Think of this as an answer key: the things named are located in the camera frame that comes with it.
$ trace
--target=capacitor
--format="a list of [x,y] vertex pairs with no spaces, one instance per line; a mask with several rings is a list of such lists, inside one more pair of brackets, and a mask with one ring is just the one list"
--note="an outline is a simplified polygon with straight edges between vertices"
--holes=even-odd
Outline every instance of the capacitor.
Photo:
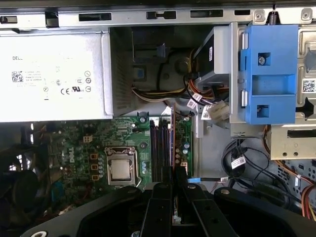
[[188,142],[186,142],[185,144],[183,144],[184,148],[189,148],[190,147],[190,144]]

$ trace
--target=ce mark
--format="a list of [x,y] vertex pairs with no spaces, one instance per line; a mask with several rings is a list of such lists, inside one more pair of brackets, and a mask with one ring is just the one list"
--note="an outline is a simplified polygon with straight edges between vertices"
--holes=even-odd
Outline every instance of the ce mark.
[[65,94],[65,92],[66,92],[67,95],[70,95],[70,94],[69,94],[69,88],[68,88],[68,89],[61,89],[61,90],[60,90],[60,93],[62,93],[63,95]]

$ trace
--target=cpu socket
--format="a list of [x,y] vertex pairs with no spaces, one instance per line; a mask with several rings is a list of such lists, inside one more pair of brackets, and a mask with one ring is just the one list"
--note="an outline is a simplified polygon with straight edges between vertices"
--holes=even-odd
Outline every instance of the cpu socket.
[[135,147],[106,147],[108,184],[116,186],[136,185],[137,152]]

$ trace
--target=yellow wire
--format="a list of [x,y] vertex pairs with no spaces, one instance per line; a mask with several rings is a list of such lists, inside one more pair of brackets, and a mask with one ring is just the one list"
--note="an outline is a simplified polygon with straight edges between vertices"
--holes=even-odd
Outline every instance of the yellow wire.
[[190,56],[189,56],[189,68],[188,68],[189,73],[192,72],[192,67],[191,67],[192,63],[191,62],[192,62],[192,54],[193,54],[193,52],[194,52],[194,49],[192,49],[192,51],[190,53]]
[[183,88],[178,89],[178,90],[168,91],[168,92],[145,92],[145,91],[143,92],[149,95],[164,95],[164,94],[169,94],[169,93],[178,93],[178,92],[181,92],[182,90]]
[[313,220],[316,221],[316,216],[315,216],[314,210],[313,210],[312,205],[311,205],[310,202],[308,202],[308,207],[310,208]]

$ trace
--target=ram slot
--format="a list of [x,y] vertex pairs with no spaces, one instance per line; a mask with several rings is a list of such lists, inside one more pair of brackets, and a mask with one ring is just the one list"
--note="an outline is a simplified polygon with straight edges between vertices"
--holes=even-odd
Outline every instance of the ram slot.
[[152,182],[157,181],[157,139],[156,139],[156,126],[154,121],[150,121],[150,143],[151,143],[151,162],[152,162]]

